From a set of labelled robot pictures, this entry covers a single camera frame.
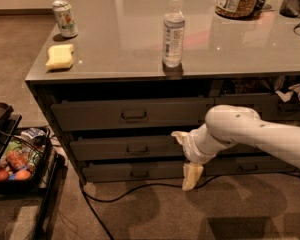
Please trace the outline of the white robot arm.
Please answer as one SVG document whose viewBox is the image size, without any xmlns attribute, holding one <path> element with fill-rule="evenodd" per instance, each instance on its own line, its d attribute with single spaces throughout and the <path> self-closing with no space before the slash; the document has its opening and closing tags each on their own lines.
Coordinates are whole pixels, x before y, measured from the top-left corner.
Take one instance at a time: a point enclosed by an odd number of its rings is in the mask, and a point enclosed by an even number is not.
<svg viewBox="0 0 300 240">
<path fill-rule="evenodd" d="M 264 121 L 251 108 L 217 105 L 207 112 L 199 128 L 171 135 L 187 159 L 183 191 L 196 186 L 205 164 L 237 144 L 256 147 L 300 169 L 300 127 Z"/>
</svg>

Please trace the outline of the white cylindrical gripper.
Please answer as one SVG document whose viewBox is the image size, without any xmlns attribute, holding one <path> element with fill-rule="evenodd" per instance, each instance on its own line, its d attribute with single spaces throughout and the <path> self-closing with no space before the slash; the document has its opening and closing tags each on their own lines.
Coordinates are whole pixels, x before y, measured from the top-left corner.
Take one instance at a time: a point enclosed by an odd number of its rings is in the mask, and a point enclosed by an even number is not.
<svg viewBox="0 0 300 240">
<path fill-rule="evenodd" d="M 184 155 L 190 161 L 183 165 L 184 178 L 182 183 L 182 190 L 190 191 L 196 186 L 203 173 L 204 167 L 201 164 L 208 163 L 217 155 L 213 149 L 212 136 L 206 128 L 194 129 L 189 133 L 173 131 L 171 136 L 180 145 L 183 145 Z"/>
</svg>

